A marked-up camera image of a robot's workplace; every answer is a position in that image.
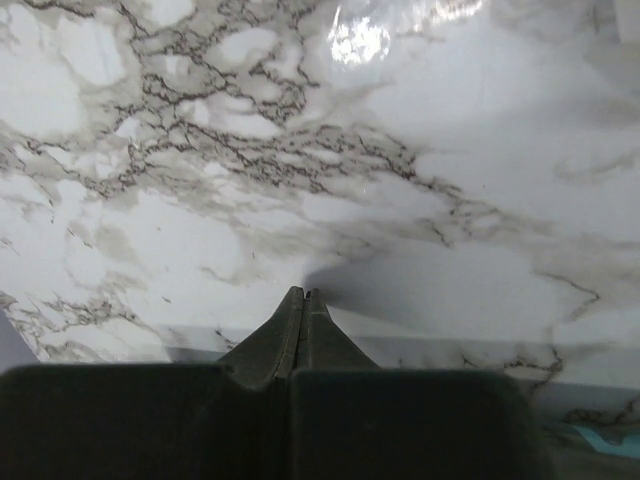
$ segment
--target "marble surface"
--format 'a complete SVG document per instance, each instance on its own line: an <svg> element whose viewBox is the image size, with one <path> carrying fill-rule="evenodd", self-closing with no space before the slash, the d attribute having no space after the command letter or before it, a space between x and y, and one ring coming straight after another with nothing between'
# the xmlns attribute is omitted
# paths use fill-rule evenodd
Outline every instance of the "marble surface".
<svg viewBox="0 0 640 480"><path fill-rule="evenodd" d="M387 366L640 388L610 2L449 2L359 66L337 2L0 4L0 305L41 360L225 350L304 284Z"/></svg>

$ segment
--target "white marble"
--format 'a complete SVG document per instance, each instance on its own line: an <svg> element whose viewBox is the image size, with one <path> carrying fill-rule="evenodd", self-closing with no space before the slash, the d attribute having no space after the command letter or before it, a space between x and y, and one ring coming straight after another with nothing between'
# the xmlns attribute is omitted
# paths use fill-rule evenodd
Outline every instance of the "white marble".
<svg viewBox="0 0 640 480"><path fill-rule="evenodd" d="M1 2L0 305L36 355L224 350L305 284L385 365L640 388L640 55L611 2L453 3L345 67L337 2Z"/></svg>

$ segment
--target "dark plastic object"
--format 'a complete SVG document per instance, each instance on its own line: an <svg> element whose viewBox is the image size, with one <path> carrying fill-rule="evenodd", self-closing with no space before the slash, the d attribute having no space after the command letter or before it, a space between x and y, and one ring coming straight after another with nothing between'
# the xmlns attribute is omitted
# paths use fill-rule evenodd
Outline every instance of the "dark plastic object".
<svg viewBox="0 0 640 480"><path fill-rule="evenodd" d="M507 377L381 370L297 287L216 364L7 373L0 444L2 479L555 478Z"/></svg>

